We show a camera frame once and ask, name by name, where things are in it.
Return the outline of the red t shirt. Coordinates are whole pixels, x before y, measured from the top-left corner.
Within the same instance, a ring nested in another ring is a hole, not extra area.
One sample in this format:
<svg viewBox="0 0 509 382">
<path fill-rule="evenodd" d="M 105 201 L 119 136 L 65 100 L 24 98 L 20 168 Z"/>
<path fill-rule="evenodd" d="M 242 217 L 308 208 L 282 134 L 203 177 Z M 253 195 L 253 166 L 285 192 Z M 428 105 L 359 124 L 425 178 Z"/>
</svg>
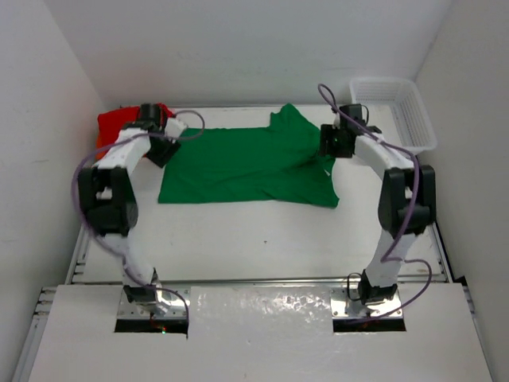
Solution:
<svg viewBox="0 0 509 382">
<path fill-rule="evenodd" d="M 114 143 L 121 129 L 127 123 L 134 122 L 139 115 L 140 106 L 120 107 L 99 114 L 97 117 L 98 134 L 101 135 L 104 146 Z"/>
</svg>

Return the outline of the green t shirt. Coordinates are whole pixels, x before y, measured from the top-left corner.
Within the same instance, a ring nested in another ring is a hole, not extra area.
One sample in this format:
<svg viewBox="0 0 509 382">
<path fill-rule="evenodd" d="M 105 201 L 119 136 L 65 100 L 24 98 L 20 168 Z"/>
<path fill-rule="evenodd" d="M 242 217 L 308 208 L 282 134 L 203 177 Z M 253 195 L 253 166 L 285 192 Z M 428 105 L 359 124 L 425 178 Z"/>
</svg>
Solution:
<svg viewBox="0 0 509 382">
<path fill-rule="evenodd" d="M 185 133 L 164 168 L 158 202 L 284 201 L 334 209 L 334 158 L 319 155 L 320 131 L 292 104 L 265 127 Z"/>
</svg>

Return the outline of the orange t shirt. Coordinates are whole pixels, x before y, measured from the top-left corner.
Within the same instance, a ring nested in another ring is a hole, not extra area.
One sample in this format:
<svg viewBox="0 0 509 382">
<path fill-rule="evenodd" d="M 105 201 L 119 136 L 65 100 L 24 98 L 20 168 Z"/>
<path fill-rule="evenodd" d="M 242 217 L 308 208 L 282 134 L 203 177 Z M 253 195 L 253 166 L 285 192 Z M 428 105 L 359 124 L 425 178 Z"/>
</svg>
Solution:
<svg viewBox="0 0 509 382">
<path fill-rule="evenodd" d="M 100 134 L 97 135 L 97 138 L 95 140 L 95 148 L 97 150 L 97 153 L 95 155 L 95 160 L 96 161 L 99 161 L 101 160 L 107 153 L 107 151 L 100 151 L 100 149 L 102 149 L 104 147 L 104 144 L 102 142 L 102 137 Z"/>
</svg>

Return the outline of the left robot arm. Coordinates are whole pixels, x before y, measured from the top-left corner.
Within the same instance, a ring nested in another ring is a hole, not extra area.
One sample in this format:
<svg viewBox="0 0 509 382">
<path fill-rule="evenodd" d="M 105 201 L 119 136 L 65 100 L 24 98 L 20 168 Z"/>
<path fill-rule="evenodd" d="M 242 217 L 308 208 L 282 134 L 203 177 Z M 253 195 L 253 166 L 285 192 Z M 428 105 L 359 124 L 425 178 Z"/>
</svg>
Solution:
<svg viewBox="0 0 509 382">
<path fill-rule="evenodd" d="M 122 268 L 128 301 L 152 314 L 167 312 L 172 294 L 163 289 L 155 268 L 133 248 L 131 232 L 138 222 L 138 204 L 130 178 L 143 158 L 164 167 L 180 149 L 178 139 L 184 130 L 185 125 L 164 106 L 144 103 L 97 163 L 77 169 L 73 185 L 77 211 L 91 238 Z"/>
</svg>

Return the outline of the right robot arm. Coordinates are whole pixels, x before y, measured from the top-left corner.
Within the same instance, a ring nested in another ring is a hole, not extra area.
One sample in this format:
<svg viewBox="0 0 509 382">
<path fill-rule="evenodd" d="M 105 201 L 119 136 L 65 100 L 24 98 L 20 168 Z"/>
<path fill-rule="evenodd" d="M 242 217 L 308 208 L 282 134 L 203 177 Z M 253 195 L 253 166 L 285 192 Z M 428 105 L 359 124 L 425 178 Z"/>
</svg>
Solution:
<svg viewBox="0 0 509 382">
<path fill-rule="evenodd" d="M 377 303 L 397 291 L 397 279 L 414 241 L 436 220 L 436 182 L 431 166 L 420 166 L 408 150 L 385 142 L 373 130 L 356 127 L 320 128 L 319 155 L 360 158 L 379 176 L 381 235 L 371 262 L 360 275 L 358 300 Z"/>
</svg>

